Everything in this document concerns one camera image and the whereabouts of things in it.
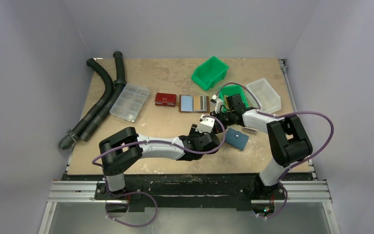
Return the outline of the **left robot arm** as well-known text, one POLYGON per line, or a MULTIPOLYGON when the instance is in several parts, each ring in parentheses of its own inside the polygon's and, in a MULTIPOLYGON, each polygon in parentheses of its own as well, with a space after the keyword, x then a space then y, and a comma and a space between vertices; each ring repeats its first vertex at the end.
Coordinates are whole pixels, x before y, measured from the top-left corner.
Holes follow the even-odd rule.
POLYGON ((214 154, 221 142, 216 134, 199 133, 196 124, 188 135, 175 138, 147 137, 126 127, 99 143, 101 167, 108 189, 113 193, 126 189, 124 172, 145 158, 166 158, 179 161, 199 160, 205 154, 214 154))

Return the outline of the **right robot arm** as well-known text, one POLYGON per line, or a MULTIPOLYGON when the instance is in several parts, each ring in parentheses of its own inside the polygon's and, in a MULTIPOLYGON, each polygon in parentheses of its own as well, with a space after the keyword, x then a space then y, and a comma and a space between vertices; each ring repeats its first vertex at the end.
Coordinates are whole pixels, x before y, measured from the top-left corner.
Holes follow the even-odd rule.
POLYGON ((221 127, 240 125, 264 132, 268 135, 272 159, 260 172, 256 182, 259 186, 272 187, 295 162, 301 162, 312 152, 310 139, 297 115, 278 117, 264 113, 255 107, 247 107, 240 95, 226 98, 227 105, 213 95, 210 102, 215 105, 211 115, 221 124, 216 124, 214 131, 221 127))

